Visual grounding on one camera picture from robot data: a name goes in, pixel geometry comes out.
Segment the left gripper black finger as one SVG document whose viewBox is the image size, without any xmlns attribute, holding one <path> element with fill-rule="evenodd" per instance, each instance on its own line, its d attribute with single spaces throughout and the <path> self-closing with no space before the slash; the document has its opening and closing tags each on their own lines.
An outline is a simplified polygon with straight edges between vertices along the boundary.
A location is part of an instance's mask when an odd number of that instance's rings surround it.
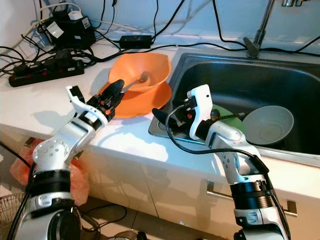
<svg viewBox="0 0 320 240">
<path fill-rule="evenodd" d="M 110 93 L 110 107 L 109 107 L 109 118 L 114 118 L 115 109 L 122 102 L 124 97 L 124 88 L 125 82 L 116 81 L 109 86 Z"/>
<path fill-rule="evenodd" d="M 121 93 L 123 87 L 124 81 L 122 79 L 110 83 L 110 85 L 105 89 L 105 102 L 108 105 L 119 105 L 124 96 L 124 93 Z"/>
</svg>

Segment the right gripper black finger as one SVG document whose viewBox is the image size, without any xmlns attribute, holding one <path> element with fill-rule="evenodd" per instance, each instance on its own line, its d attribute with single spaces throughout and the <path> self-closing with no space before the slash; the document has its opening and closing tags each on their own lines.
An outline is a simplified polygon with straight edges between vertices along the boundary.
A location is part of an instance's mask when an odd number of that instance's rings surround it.
<svg viewBox="0 0 320 240">
<path fill-rule="evenodd" d="M 176 113 L 165 112 L 160 109 L 153 109 L 152 114 L 156 120 L 158 120 L 162 125 L 170 131 L 182 131 L 182 125 L 178 123 L 176 119 Z"/>
</svg>

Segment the cream kitchen cabinet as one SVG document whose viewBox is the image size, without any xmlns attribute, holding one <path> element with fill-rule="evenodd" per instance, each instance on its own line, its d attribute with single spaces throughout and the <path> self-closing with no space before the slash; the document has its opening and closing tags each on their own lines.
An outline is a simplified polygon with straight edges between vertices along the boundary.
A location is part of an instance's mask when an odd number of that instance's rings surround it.
<svg viewBox="0 0 320 240">
<path fill-rule="evenodd" d="M 216 192 L 231 195 L 218 159 L 182 151 L 149 134 L 149 125 L 128 119 L 97 133 L 81 155 L 91 196 L 231 239 L 240 228 L 233 201 L 206 194 L 210 181 Z M 296 203 L 298 217 L 286 216 L 292 239 L 320 240 L 320 167 L 262 160 L 281 205 Z"/>
</svg>

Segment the orange plastic plate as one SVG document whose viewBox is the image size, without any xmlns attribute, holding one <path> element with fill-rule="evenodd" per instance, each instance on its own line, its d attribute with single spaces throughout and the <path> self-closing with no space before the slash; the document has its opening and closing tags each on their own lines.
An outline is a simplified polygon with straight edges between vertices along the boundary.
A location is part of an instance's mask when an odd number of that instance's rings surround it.
<svg viewBox="0 0 320 240">
<path fill-rule="evenodd" d="M 128 91 L 115 110 L 115 118 L 135 118 L 151 114 L 153 109 L 160 109 L 172 97 L 172 89 L 166 81 L 144 93 Z"/>
</svg>

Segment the thin dark chopstick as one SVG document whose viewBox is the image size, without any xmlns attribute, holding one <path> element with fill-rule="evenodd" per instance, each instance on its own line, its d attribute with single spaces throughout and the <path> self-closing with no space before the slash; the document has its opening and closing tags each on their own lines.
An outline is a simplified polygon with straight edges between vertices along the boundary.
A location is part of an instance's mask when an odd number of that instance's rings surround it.
<svg viewBox="0 0 320 240">
<path fill-rule="evenodd" d="M 229 114 L 229 115 L 221 115 L 217 119 L 218 119 L 218 121 L 222 121 L 225 119 L 237 118 L 237 119 L 240 119 L 240 121 L 242 121 L 242 119 L 244 119 L 246 117 L 246 115 L 247 115 L 246 113 L 240 112 L 240 113 L 233 113 L 233 114 Z"/>
</svg>

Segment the orange plastic bowl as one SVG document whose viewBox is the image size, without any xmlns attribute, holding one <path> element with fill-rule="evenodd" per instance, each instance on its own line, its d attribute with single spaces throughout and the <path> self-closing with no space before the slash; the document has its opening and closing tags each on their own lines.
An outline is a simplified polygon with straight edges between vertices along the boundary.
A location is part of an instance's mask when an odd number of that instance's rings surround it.
<svg viewBox="0 0 320 240">
<path fill-rule="evenodd" d="M 149 72 L 150 76 L 144 83 L 137 83 L 128 91 L 145 93 L 166 82 L 171 73 L 171 64 L 166 54 L 158 53 L 132 53 L 118 57 L 109 71 L 108 83 L 123 80 L 125 86 L 137 80 L 142 73 Z"/>
</svg>

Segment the black power adapter brick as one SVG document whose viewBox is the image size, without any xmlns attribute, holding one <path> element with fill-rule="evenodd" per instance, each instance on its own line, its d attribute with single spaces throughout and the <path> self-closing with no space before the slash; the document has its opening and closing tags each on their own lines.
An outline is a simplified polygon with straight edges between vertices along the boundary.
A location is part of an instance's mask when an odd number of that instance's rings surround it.
<svg viewBox="0 0 320 240">
<path fill-rule="evenodd" d="M 117 41 L 124 50 L 148 50 L 153 44 L 152 35 L 123 35 Z"/>
</svg>

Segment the stainless steel sink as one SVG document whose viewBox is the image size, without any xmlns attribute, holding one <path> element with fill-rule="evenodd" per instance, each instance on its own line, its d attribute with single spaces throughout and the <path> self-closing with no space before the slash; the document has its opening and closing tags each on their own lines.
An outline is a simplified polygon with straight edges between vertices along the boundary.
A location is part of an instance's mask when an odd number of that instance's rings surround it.
<svg viewBox="0 0 320 240">
<path fill-rule="evenodd" d="M 208 85 L 212 102 L 233 114 L 281 106 L 294 117 L 281 141 L 257 146 L 263 157 L 320 167 L 320 62 L 182 54 L 171 74 L 169 113 L 191 89 Z"/>
</svg>

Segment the black power strip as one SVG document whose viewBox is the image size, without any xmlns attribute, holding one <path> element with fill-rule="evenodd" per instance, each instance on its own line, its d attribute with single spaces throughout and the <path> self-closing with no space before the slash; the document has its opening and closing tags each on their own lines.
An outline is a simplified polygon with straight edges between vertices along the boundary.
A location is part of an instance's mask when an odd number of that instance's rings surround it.
<svg viewBox="0 0 320 240">
<path fill-rule="evenodd" d="M 7 82 L 12 87 L 22 87 L 84 73 L 84 62 L 80 59 L 74 59 L 71 50 L 67 48 L 56 51 L 52 58 L 34 63 L 23 63 L 14 67 Z"/>
</svg>

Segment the black charger with white label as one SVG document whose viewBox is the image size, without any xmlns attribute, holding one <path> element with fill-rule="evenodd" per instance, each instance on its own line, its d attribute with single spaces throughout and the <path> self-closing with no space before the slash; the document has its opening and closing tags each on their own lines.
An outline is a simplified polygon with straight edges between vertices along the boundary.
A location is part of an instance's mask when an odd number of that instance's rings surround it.
<svg viewBox="0 0 320 240">
<path fill-rule="evenodd" d="M 87 50 L 96 43 L 96 28 L 80 10 L 54 11 L 40 28 L 48 42 L 58 48 Z"/>
</svg>

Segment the grey plastic bowl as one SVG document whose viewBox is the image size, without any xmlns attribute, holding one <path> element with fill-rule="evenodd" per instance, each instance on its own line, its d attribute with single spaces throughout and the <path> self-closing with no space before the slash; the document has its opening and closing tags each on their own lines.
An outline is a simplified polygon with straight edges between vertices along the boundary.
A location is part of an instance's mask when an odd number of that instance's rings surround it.
<svg viewBox="0 0 320 240">
<path fill-rule="evenodd" d="M 248 142 L 268 146 L 287 137 L 295 125 L 295 119 L 292 112 L 285 107 L 267 105 L 247 114 L 242 123 Z"/>
</svg>

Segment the orange plastic bag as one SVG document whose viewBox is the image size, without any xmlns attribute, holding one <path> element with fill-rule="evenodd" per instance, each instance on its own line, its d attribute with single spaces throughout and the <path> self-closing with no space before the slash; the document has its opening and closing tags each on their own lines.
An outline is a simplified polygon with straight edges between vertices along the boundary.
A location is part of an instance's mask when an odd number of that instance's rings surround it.
<svg viewBox="0 0 320 240">
<path fill-rule="evenodd" d="M 35 147 L 43 142 L 43 139 L 36 138 L 28 147 L 25 147 L 20 153 L 20 157 L 23 157 L 27 163 L 34 162 L 32 154 Z M 10 165 L 9 173 L 10 178 L 16 180 L 20 185 L 26 186 L 29 176 L 29 167 L 25 165 L 21 160 L 15 160 Z M 70 165 L 70 181 L 71 181 L 71 194 L 75 201 L 75 205 L 82 206 L 87 203 L 90 193 L 89 177 L 86 174 L 83 160 L 79 155 L 76 155 L 71 160 Z"/>
</svg>

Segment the metal faucet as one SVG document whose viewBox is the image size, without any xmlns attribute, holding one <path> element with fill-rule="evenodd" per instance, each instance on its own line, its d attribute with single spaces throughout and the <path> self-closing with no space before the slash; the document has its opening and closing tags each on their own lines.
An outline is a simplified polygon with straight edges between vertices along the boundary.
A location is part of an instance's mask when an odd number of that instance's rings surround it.
<svg viewBox="0 0 320 240">
<path fill-rule="evenodd" d="M 242 40 L 246 45 L 248 58 L 258 58 L 261 52 L 261 46 L 266 36 L 266 28 L 268 26 L 271 13 L 276 6 L 277 2 L 280 2 L 280 5 L 284 8 L 293 8 L 293 7 L 301 7 L 304 2 L 308 2 L 309 0 L 268 0 L 265 11 L 263 12 L 263 17 L 261 23 L 259 25 L 258 30 L 256 30 L 256 34 L 254 35 L 254 39 L 251 40 L 247 37 L 244 37 Z"/>
</svg>

